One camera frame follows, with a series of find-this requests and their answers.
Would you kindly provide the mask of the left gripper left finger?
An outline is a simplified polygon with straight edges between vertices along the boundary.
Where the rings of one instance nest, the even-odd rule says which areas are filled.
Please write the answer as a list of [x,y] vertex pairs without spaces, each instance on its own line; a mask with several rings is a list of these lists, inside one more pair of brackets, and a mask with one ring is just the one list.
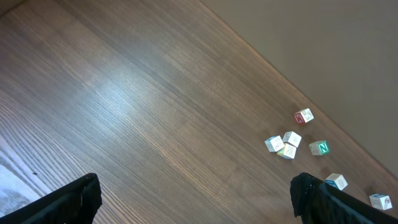
[[1,217],[1,224],[92,224],[100,206],[100,181],[95,173],[89,173]]

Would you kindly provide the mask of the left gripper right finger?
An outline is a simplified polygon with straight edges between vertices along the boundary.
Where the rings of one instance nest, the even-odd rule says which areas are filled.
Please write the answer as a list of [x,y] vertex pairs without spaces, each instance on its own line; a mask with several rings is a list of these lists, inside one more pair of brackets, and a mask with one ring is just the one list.
[[290,182],[294,215],[303,224],[397,224],[385,214],[326,182],[302,172]]

